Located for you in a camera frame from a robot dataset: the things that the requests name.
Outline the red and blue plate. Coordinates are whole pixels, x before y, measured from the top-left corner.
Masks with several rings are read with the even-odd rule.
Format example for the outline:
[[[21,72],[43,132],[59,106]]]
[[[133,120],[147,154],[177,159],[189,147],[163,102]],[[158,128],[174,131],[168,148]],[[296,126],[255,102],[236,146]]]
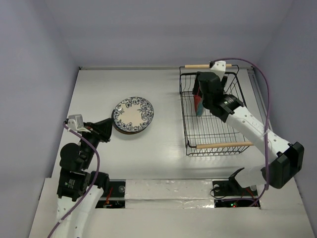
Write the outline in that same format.
[[[205,111],[203,99],[199,95],[194,95],[194,109],[197,117],[201,117]]]

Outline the dark blue plate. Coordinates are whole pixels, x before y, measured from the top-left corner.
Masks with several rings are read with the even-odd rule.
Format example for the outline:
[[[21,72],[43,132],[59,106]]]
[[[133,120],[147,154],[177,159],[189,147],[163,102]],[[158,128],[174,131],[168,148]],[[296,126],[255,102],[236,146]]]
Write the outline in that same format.
[[[128,112],[112,111],[113,126],[124,134],[137,134],[145,130],[154,118],[153,112],[139,110]]]

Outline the blue floral white plate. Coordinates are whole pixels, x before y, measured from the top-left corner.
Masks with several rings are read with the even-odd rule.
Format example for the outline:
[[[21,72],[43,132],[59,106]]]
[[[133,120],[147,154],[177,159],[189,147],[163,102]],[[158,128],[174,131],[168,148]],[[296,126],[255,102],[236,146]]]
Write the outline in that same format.
[[[119,102],[112,111],[116,129],[135,134],[146,129],[154,118],[152,104],[143,97],[128,97]]]

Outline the black wire dish rack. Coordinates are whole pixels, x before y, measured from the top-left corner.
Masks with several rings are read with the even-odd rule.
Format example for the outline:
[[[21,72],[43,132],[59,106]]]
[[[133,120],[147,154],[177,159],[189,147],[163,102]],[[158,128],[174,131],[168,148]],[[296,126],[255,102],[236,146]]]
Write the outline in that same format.
[[[179,68],[179,93],[187,156],[222,156],[244,152],[251,143],[236,129],[203,109],[197,116],[194,84],[197,70]]]

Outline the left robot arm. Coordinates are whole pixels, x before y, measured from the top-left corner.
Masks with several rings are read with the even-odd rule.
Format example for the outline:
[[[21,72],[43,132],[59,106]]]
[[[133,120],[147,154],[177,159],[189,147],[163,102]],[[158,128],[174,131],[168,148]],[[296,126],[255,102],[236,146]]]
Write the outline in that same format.
[[[64,129],[77,136],[78,143],[60,150],[55,225],[50,238],[83,238],[93,210],[101,196],[109,192],[109,175],[100,172],[100,143],[110,142],[113,119],[84,122],[82,115],[71,115]]]

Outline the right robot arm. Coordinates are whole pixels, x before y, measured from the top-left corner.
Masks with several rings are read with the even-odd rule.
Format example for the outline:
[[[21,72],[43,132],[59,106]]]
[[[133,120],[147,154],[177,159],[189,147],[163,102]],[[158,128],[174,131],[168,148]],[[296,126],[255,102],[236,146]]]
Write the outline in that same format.
[[[228,189],[240,194],[246,187],[264,185],[281,189],[302,168],[304,147],[290,143],[268,129],[234,95],[225,94],[222,80],[214,72],[197,72],[195,82],[202,94],[205,109],[239,131],[264,155],[264,164],[240,168],[230,176]]]

